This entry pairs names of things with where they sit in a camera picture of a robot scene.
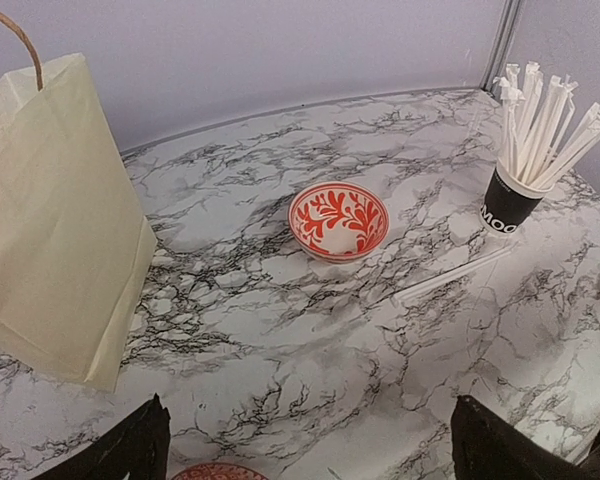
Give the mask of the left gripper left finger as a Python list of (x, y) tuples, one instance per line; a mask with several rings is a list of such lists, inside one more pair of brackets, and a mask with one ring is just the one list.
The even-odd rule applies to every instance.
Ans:
[(170, 439), (169, 410), (154, 395), (85, 450), (38, 477), (164, 479)]

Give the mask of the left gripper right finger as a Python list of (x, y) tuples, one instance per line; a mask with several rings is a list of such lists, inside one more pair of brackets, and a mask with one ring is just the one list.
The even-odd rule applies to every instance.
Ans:
[(470, 395), (451, 416), (457, 479), (600, 479), (600, 430), (579, 464), (539, 447)]

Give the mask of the beige paper bag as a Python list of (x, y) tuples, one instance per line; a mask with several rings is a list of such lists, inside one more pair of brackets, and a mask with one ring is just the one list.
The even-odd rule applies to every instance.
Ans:
[(0, 350), (111, 391), (157, 240), (85, 57), (0, 79)]

